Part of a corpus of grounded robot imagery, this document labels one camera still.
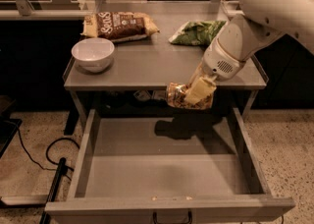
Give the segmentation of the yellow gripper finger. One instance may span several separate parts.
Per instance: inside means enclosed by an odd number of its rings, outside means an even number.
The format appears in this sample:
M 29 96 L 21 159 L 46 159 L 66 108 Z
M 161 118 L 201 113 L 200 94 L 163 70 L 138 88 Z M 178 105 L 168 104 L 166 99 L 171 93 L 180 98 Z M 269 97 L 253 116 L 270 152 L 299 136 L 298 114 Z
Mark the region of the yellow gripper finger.
M 212 95 L 216 90 L 216 76 L 205 76 L 196 79 L 185 94 L 184 101 L 195 105 L 199 101 Z
M 197 80 L 202 75 L 202 67 L 198 65 L 195 71 L 193 72 L 192 76 L 189 79 L 188 85 L 192 86 L 193 82 Z

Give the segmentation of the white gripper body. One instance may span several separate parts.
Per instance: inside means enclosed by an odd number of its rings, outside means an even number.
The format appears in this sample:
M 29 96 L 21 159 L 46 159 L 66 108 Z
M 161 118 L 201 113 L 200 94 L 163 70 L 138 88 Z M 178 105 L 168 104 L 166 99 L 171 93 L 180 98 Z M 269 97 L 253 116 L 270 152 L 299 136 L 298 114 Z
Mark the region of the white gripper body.
M 209 75 L 216 75 L 219 81 L 234 77 L 245 65 L 242 43 L 215 37 L 205 50 L 203 66 Z

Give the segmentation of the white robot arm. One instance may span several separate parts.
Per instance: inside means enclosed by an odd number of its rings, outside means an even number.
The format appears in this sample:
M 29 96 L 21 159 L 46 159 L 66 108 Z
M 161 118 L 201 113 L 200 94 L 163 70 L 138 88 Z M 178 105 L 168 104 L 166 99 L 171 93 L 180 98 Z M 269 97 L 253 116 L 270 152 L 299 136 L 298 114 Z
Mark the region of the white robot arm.
M 215 80 L 232 78 L 255 52 L 285 34 L 314 53 L 314 0 L 239 0 L 239 7 L 206 49 L 185 102 L 195 105 L 211 96 Z

